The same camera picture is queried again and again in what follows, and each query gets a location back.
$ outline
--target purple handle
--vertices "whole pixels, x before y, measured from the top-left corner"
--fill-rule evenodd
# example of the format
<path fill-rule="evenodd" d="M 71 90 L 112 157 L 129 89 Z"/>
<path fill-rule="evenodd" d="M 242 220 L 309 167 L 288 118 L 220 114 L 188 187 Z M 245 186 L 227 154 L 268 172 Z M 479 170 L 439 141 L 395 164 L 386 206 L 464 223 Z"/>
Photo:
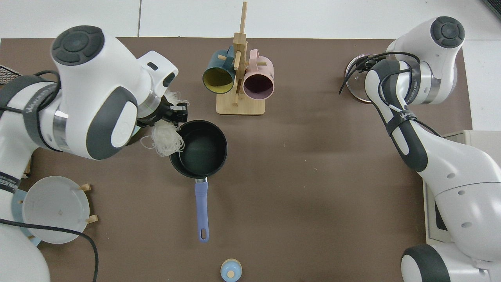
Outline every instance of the purple handle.
<path fill-rule="evenodd" d="M 195 183 L 196 221 L 198 239 L 202 243 L 209 241 L 209 217 L 207 215 L 207 189 L 209 182 Z"/>

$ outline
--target white plate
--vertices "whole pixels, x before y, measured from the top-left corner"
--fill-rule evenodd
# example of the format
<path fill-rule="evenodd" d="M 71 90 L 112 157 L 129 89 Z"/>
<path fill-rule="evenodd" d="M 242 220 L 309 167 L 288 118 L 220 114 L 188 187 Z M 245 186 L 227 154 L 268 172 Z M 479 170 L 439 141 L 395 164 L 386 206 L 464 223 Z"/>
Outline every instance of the white plate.
<path fill-rule="evenodd" d="M 14 221 L 24 222 L 23 201 L 25 197 L 26 197 L 26 191 L 23 191 L 21 189 L 17 189 L 16 192 L 14 193 L 14 196 L 12 197 L 11 209 Z M 38 246 L 38 244 L 40 243 L 40 238 L 35 237 L 27 228 L 19 227 L 19 229 L 21 229 L 21 231 L 27 238 L 30 238 L 30 241 L 31 243 L 33 243 L 33 245 Z"/>
<path fill-rule="evenodd" d="M 79 187 L 62 176 L 40 179 L 28 190 L 24 199 L 24 222 L 84 231 L 89 218 L 89 201 Z M 40 240 L 52 244 L 68 243 L 78 237 L 65 232 L 29 230 Z"/>

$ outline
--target black saucepan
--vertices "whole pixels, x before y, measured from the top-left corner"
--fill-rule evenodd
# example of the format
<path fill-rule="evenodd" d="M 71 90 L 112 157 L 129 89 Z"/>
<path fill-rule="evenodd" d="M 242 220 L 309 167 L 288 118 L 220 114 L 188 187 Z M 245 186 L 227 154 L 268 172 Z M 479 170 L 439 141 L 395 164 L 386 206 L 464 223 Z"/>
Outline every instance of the black saucepan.
<path fill-rule="evenodd" d="M 224 165 L 228 152 L 226 138 L 221 129 L 206 120 L 187 122 L 178 133 L 184 140 L 184 149 L 170 155 L 170 161 L 181 174 L 195 178 L 198 239 L 208 242 L 207 177 Z"/>

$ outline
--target blue mug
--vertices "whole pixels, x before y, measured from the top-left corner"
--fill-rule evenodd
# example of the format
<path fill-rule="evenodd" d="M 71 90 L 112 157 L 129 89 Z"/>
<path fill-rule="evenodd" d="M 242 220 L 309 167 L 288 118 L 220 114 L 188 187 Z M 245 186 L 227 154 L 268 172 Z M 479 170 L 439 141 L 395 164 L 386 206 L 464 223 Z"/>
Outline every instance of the blue mug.
<path fill-rule="evenodd" d="M 226 59 L 219 59 L 219 55 L 226 57 Z M 209 65 L 202 75 L 203 84 L 207 89 L 217 94 L 223 94 L 233 88 L 235 81 L 234 58 L 233 45 L 228 50 L 218 50 L 212 55 Z"/>

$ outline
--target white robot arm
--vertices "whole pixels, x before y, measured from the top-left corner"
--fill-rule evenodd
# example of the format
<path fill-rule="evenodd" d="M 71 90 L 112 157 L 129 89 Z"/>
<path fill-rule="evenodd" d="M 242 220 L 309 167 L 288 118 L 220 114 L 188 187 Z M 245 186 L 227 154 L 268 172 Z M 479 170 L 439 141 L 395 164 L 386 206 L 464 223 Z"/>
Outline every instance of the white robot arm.
<path fill-rule="evenodd" d="M 14 220 L 13 193 L 36 148 L 102 160 L 128 143 L 136 124 L 187 119 L 187 105 L 164 96 L 178 70 L 154 51 L 136 59 L 105 31 L 79 26 L 60 34 L 51 54 L 60 83 L 23 76 L 0 93 L 2 219 Z M 38 249 L 18 228 L 0 224 L 0 282 L 49 280 Z"/>
<path fill-rule="evenodd" d="M 388 47 L 416 55 L 387 57 L 367 73 L 365 89 L 408 167 L 430 186 L 454 243 L 419 245 L 402 256 L 405 282 L 501 281 L 501 169 L 486 153 L 423 129 L 408 104 L 440 103 L 454 88 L 464 29 L 427 21 Z"/>

